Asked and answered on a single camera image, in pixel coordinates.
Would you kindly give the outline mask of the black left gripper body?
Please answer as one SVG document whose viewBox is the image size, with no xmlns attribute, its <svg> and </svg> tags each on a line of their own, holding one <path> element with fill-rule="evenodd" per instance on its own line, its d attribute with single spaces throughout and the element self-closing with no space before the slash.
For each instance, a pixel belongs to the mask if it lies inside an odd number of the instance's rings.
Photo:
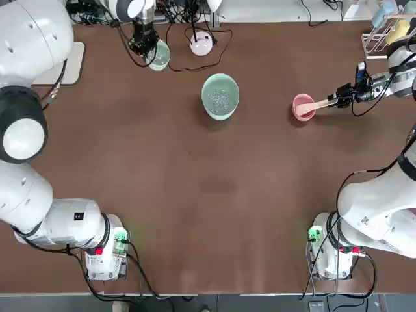
<svg viewBox="0 0 416 312">
<path fill-rule="evenodd" d="M 158 41 L 159 35 L 154 28 L 153 22 L 134 22 L 133 37 L 129 47 L 136 55 L 147 55 L 155 49 Z"/>
</svg>

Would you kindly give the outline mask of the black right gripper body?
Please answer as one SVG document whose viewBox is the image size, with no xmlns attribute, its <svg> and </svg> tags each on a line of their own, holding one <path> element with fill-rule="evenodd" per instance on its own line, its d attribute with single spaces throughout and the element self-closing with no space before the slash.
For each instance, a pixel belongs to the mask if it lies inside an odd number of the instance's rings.
<svg viewBox="0 0 416 312">
<path fill-rule="evenodd" d="M 356 77 L 355 83 L 355 101 L 372 101 L 374 99 L 372 78 L 368 75 Z"/>
</svg>

